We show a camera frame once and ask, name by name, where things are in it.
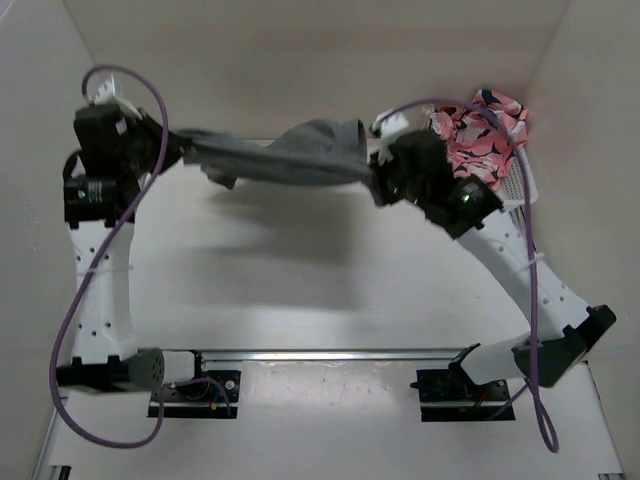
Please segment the grey shorts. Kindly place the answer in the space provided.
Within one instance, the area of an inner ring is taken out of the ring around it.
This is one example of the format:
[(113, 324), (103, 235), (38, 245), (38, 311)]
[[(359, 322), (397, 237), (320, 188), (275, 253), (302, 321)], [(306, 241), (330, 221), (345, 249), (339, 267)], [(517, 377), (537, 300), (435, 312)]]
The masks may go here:
[(239, 179), (321, 187), (368, 184), (372, 177), (359, 119), (310, 120), (265, 146), (204, 129), (181, 129), (176, 134), (190, 143), (184, 163), (198, 165), (210, 181), (227, 189)]

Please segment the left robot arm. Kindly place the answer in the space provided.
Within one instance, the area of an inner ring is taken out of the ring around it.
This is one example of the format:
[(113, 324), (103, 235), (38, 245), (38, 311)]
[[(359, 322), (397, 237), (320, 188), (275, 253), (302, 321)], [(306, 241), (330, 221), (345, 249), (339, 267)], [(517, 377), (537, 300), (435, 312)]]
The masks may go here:
[(165, 361), (161, 349), (141, 349), (135, 339), (130, 249), (139, 194), (189, 143), (116, 94), (77, 110), (73, 128), (79, 149), (63, 168), (63, 202), (77, 275), (74, 340), (70, 358), (53, 361), (53, 383), (96, 394), (153, 392)]

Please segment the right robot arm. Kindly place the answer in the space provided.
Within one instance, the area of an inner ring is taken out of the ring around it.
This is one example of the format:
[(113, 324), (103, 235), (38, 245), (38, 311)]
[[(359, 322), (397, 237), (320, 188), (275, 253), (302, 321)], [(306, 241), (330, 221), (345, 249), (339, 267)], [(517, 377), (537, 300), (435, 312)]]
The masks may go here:
[(458, 398), (470, 400), (501, 379), (551, 388), (615, 324), (609, 306), (589, 305), (542, 260), (529, 257), (525, 234), (501, 198), (475, 175), (455, 177), (444, 141), (431, 131), (382, 135), (370, 167), (378, 202), (404, 200), (422, 210), (491, 273), (532, 329), (459, 354), (449, 366), (449, 387)]

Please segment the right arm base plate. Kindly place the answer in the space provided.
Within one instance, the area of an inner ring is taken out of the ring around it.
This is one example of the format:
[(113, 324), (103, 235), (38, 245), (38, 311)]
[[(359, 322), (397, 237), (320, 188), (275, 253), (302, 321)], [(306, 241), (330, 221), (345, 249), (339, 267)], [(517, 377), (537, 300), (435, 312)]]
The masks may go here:
[(468, 390), (446, 369), (416, 371), (410, 387), (417, 391), (423, 423), (515, 421), (505, 380)]

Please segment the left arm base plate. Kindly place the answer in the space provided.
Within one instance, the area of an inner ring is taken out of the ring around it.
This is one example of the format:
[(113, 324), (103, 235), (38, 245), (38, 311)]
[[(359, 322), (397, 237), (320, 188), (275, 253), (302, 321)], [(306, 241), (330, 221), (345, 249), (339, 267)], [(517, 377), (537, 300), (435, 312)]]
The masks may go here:
[(166, 419), (236, 419), (241, 387), (240, 370), (203, 370), (224, 389), (228, 401), (212, 384), (198, 383), (178, 386), (163, 392)]

